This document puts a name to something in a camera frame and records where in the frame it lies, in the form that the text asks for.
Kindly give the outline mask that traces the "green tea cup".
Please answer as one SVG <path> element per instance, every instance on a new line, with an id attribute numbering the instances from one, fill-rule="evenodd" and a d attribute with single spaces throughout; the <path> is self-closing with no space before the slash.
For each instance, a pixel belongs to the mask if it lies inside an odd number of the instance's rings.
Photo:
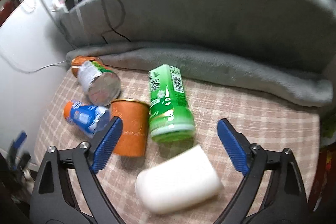
<path id="1" fill-rule="evenodd" d="M 151 70 L 148 76 L 151 139 L 163 143 L 192 138 L 195 122 L 179 68 L 163 64 Z"/>

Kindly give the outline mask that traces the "plaid pink table cloth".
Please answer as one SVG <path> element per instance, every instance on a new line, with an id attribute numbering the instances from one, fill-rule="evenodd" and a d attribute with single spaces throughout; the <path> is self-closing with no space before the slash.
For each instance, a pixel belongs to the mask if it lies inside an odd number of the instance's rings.
<path id="1" fill-rule="evenodd" d="M 113 69 L 122 84 L 121 98 L 150 102 L 147 72 Z M 145 158 L 112 155 L 98 179 L 113 206 L 126 223 L 213 223 L 238 188 L 242 175 L 236 172 L 217 136 L 217 123 L 227 118 L 249 142 L 264 149 L 290 148 L 301 171 L 306 195 L 310 194 L 318 162 L 319 115 L 266 93 L 228 88 L 194 81 L 182 76 L 196 133 L 193 139 L 155 143 L 148 138 Z M 38 165 L 51 145 L 59 150 L 76 147 L 86 136 L 68 124 L 63 109 L 70 100 L 85 102 L 77 79 L 69 70 L 58 87 L 42 120 L 34 155 Z M 166 215 L 149 213 L 135 193 L 135 179 L 141 170 L 151 168 L 190 147 L 200 144 L 220 176 L 223 189 L 218 196 L 189 210 Z"/>

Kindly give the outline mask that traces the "grey plush cushion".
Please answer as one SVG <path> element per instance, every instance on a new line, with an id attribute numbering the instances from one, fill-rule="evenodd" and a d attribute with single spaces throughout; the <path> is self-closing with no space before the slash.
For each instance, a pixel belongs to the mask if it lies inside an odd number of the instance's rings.
<path id="1" fill-rule="evenodd" d="M 335 56 L 334 0 L 83 0 L 56 21 L 75 48 L 191 44 L 315 73 Z"/>

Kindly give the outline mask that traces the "green label foil-lid cup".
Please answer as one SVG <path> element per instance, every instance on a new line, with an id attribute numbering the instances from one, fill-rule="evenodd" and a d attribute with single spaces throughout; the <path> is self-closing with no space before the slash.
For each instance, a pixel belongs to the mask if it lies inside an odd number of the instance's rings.
<path id="1" fill-rule="evenodd" d="M 108 106 L 121 93 L 118 75 L 97 61 L 85 61 L 77 74 L 82 90 L 89 101 L 97 106 Z"/>

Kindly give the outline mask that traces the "orange patterned paper cup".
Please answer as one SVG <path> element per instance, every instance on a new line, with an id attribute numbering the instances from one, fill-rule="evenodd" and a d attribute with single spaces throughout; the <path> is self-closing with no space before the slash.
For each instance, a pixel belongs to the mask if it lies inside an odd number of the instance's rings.
<path id="1" fill-rule="evenodd" d="M 113 100 L 110 105 L 110 115 L 122 120 L 122 134 L 113 153 L 124 157 L 145 156 L 149 105 L 132 99 Z"/>

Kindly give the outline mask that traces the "rolled grey blanket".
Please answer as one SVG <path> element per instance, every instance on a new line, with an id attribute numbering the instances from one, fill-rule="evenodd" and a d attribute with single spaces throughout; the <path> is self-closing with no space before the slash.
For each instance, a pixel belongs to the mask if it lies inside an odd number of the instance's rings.
<path id="1" fill-rule="evenodd" d="M 98 57 L 110 67 L 140 71 L 172 65 L 186 78 L 266 92 L 301 106 L 322 107 L 333 100 L 333 85 L 321 75 L 282 69 L 200 46 L 113 42 L 77 48 L 67 53 L 66 60 L 71 62 L 77 56 Z"/>

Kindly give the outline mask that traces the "far orange paper cup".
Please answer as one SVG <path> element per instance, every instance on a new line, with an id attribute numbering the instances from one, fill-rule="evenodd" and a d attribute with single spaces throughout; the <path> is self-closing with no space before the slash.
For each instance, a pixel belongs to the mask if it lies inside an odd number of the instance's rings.
<path id="1" fill-rule="evenodd" d="M 98 57 L 90 57 L 90 56 L 77 56 L 71 61 L 71 71 L 73 75 L 77 78 L 77 74 L 80 66 L 85 61 L 97 61 L 100 64 L 103 64 L 102 60 Z"/>

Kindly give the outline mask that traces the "blue orange drink cup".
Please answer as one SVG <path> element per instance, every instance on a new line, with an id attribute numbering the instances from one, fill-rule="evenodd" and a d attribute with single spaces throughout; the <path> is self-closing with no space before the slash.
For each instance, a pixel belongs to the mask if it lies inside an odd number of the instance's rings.
<path id="1" fill-rule="evenodd" d="M 66 103 L 63 115 L 69 124 L 74 124 L 91 139 L 110 121 L 110 112 L 104 106 L 86 105 L 76 100 Z"/>

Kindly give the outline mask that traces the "white plastic cup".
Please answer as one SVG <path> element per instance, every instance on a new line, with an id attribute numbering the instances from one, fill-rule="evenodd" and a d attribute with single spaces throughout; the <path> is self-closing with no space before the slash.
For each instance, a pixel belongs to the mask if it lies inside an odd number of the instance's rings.
<path id="1" fill-rule="evenodd" d="M 200 145 L 143 170 L 135 192 L 154 214 L 167 214 L 194 206 L 216 196 L 223 184 Z"/>

